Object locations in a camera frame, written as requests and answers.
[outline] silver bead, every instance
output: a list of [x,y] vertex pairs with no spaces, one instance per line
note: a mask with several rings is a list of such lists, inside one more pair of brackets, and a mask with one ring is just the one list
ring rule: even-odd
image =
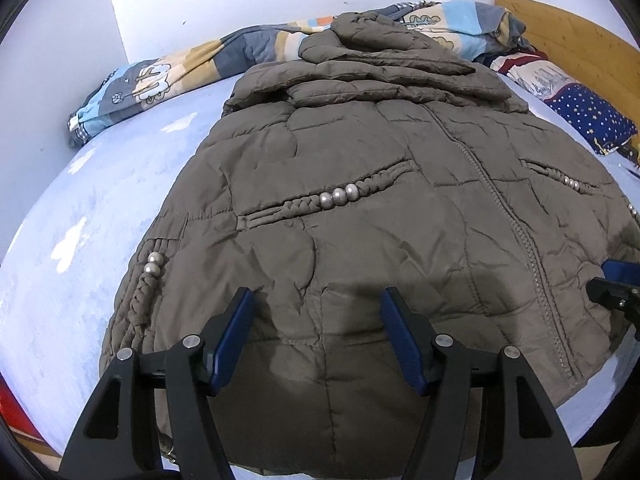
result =
[[120,350],[118,350],[116,357],[118,358],[119,361],[126,361],[132,355],[133,355],[133,350],[127,347],[127,348],[121,348]]
[[520,350],[518,350],[515,346],[509,345],[504,347],[504,354],[509,359],[517,359],[518,357],[520,357]]
[[351,202],[355,202],[360,197],[360,191],[358,190],[358,186],[355,184],[347,184],[344,188],[344,192],[347,194],[347,199]]
[[438,334],[436,336],[436,345],[444,346],[445,348],[453,345],[453,338],[447,334]]
[[334,206],[334,198],[330,193],[320,193],[320,207],[322,209],[331,209]]
[[155,251],[151,253],[146,260],[150,264],[156,264],[161,267],[162,267],[162,264],[164,264],[164,256],[162,256],[162,254],[160,253],[156,253]]
[[347,193],[341,187],[334,189],[332,193],[335,205],[345,205],[347,203]]
[[162,272],[162,270],[157,264],[146,264],[145,272],[148,272],[149,274],[157,278],[158,276],[160,276],[160,272]]

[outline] jacket pocket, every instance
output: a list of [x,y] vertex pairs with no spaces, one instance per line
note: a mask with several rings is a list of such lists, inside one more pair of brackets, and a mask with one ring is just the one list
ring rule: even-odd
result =
[[265,208],[248,215],[238,216],[238,230],[245,231],[253,227],[270,224],[287,218],[329,210],[334,206],[344,206],[372,193],[391,186],[395,180],[407,171],[415,171],[413,160],[401,160],[383,170],[363,175],[354,182],[343,182],[337,187],[328,187],[317,194],[310,194],[287,200],[284,203]]
[[578,193],[594,194],[598,189],[598,186],[594,186],[593,184],[590,184],[588,182],[584,182],[584,181],[578,180],[577,178],[573,178],[572,176],[564,174],[562,171],[556,168],[552,168],[551,166],[546,166],[546,165],[540,164],[539,162],[533,162],[531,160],[525,160],[523,158],[520,159],[520,162],[523,165],[523,167],[526,168],[527,170],[534,171],[537,174],[540,174],[542,176],[547,176],[553,180],[556,180],[557,182],[560,182],[561,184],[568,186],[569,188],[573,189]]

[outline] pearl bead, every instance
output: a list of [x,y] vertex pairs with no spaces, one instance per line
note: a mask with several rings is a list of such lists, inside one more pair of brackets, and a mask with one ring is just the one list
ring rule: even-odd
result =
[[331,194],[324,192],[320,194],[320,207],[322,209],[331,209],[334,206],[334,198]]
[[160,276],[161,269],[156,264],[146,264],[145,272],[148,272],[149,274],[157,278],[158,276]]
[[351,202],[355,202],[360,197],[360,191],[358,190],[358,186],[355,184],[347,184],[344,191],[347,194],[347,199]]
[[157,264],[159,266],[162,266],[162,264],[164,264],[164,256],[156,252],[151,253],[146,260],[150,264]]
[[332,193],[335,205],[345,205],[347,203],[347,193],[341,187],[334,189]]

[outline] pillow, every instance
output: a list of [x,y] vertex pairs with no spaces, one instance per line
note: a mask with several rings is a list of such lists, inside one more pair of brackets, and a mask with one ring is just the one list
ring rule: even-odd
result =
[[508,52],[516,47],[530,49],[529,41],[522,37],[524,23],[504,7],[481,2],[425,2],[398,16],[398,21],[469,61],[482,54]]
[[484,60],[548,105],[573,126],[599,155],[616,150],[638,129],[607,100],[551,63],[543,52],[517,52]]

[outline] bed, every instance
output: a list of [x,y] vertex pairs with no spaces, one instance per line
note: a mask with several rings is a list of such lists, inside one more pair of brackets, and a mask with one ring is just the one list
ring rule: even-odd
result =
[[[587,146],[551,108],[501,77],[533,113]],[[53,181],[12,241],[0,267],[0,373],[57,452],[97,383],[100,345],[128,260],[237,79],[167,100],[103,131]],[[616,153],[599,160],[640,207],[640,182],[625,169],[631,163]],[[639,355],[630,332],[588,385],[560,406],[573,443]],[[472,461],[463,462],[458,478],[469,478],[471,469]],[[239,468],[235,473],[254,477]]]

